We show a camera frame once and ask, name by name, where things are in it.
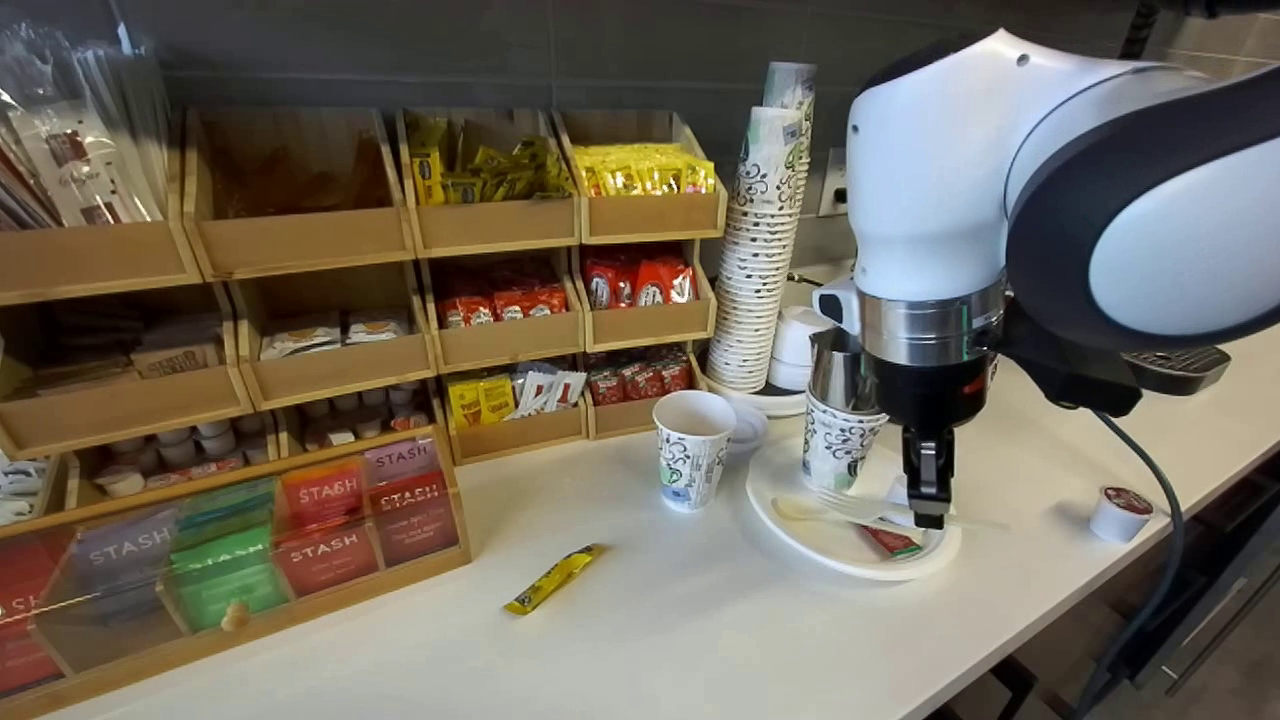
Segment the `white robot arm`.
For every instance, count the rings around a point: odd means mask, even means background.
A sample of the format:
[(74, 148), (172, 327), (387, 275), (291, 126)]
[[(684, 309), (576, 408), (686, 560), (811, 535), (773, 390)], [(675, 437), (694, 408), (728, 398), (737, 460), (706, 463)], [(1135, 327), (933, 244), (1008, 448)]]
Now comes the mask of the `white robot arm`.
[(1280, 320), (1280, 68), (1213, 81), (996, 26), (865, 87), (845, 167), (854, 335), (923, 529), (1021, 332), (1026, 368), (1112, 378)]

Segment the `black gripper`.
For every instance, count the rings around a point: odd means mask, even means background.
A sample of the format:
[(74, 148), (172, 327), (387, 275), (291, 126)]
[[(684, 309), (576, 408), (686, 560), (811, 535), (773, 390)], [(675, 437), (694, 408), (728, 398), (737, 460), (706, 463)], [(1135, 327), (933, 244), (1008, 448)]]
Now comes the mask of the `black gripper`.
[(904, 437), (906, 507), (914, 529), (946, 529), (957, 428), (989, 398), (989, 361), (946, 368), (872, 363), (874, 403)]

